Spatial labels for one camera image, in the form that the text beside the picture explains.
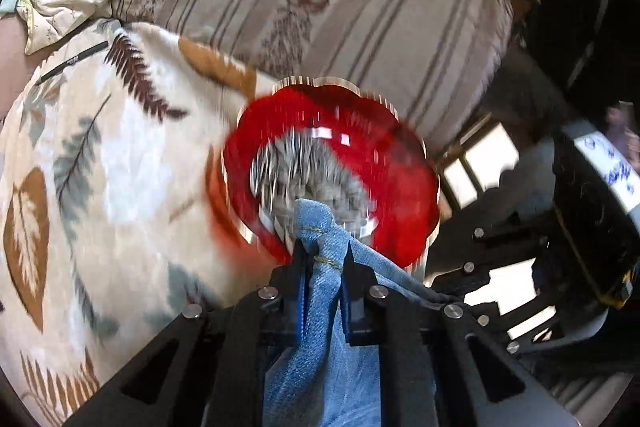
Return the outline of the striped floral beige bedsheet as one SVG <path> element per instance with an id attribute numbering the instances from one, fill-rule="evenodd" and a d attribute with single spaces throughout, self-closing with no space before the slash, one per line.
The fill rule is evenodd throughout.
<path id="1" fill-rule="evenodd" d="M 509 0 L 112 0 L 282 79 L 338 77 L 386 98 L 431 153 L 446 150 L 506 53 Z"/>

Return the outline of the red glass bowl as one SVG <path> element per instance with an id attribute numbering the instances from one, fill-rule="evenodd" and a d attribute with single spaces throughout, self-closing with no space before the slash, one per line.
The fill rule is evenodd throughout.
<path id="1" fill-rule="evenodd" d="M 335 77 L 288 77 L 240 113 L 221 153 L 232 219 L 279 265 L 288 248 L 258 217 L 250 193 L 250 164 L 258 150 L 288 130 L 315 131 L 359 176 L 374 202 L 370 245 L 408 269 L 434 242 L 439 227 L 439 179 L 423 141 L 385 98 Z"/>

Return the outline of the blue denim jeans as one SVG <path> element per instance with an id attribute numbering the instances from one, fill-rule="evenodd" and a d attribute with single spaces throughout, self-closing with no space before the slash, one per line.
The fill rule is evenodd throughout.
<path id="1" fill-rule="evenodd" d="M 378 348 L 346 343 L 338 291 L 343 263 L 373 269 L 376 281 L 427 307 L 446 303 L 377 251 L 339 227 L 321 202 L 295 202 L 294 231 L 312 260 L 303 340 L 286 348 L 266 375 L 265 426 L 378 426 L 381 424 Z"/>

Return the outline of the leaf-patterned cream blanket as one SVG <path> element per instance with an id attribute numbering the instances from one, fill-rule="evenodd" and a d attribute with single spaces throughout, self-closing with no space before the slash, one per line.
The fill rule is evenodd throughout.
<path id="1" fill-rule="evenodd" d="M 228 307 L 268 281 L 276 262 L 239 231 L 220 167 L 243 108 L 273 83 L 163 28 L 97 20 L 14 98 L 1 370 L 36 425 L 62 425 L 188 303 Z"/>

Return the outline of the black pen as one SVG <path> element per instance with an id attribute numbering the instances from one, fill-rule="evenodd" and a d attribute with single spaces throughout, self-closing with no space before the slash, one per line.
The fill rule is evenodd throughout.
<path id="1" fill-rule="evenodd" d="M 43 84 L 45 81 L 47 81 L 47 80 L 49 80 L 51 78 L 54 78 L 57 75 L 60 75 L 61 72 L 63 72 L 63 70 L 66 69 L 67 67 L 74 66 L 78 62 L 81 62 L 81 61 L 85 60 L 88 57 L 92 57 L 93 55 L 96 55 L 97 53 L 100 53 L 100 52 L 104 51 L 107 48 L 108 48 L 108 42 L 107 41 L 103 41 L 103 42 L 100 42 L 98 44 L 95 44 L 94 46 L 92 46 L 89 49 L 81 51 L 77 55 L 69 58 L 68 60 L 62 62 L 61 64 L 56 65 L 54 69 L 50 70 L 50 72 L 46 72 L 44 75 L 42 75 L 37 80 L 36 86 L 40 86 L 40 84 Z"/>

